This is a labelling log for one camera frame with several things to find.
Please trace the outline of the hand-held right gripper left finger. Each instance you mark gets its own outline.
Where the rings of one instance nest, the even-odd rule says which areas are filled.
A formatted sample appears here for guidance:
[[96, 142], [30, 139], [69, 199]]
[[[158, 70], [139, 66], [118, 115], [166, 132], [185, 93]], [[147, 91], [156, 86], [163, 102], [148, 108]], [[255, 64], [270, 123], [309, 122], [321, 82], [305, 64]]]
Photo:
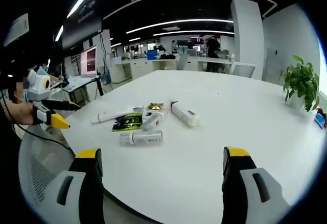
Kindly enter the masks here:
[[38, 213], [45, 223], [104, 223], [102, 154], [99, 148], [78, 153], [69, 170], [44, 191]]

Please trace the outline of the person's left hand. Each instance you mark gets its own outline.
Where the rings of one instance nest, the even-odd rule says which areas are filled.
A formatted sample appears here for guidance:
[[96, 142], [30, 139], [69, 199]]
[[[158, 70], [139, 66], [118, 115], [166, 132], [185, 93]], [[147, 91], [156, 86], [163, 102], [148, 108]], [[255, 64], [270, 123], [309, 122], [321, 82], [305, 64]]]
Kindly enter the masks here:
[[19, 125], [33, 125], [34, 114], [32, 103], [11, 104], [10, 113], [13, 122]]

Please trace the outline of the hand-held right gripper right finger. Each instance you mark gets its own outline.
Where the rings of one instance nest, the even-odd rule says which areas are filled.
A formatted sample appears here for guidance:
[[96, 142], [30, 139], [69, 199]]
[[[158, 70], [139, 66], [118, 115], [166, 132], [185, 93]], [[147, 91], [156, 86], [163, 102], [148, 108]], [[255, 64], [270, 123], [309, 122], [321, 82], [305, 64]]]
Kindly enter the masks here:
[[281, 184], [238, 147], [224, 148], [222, 194], [222, 223], [278, 223], [290, 209]]

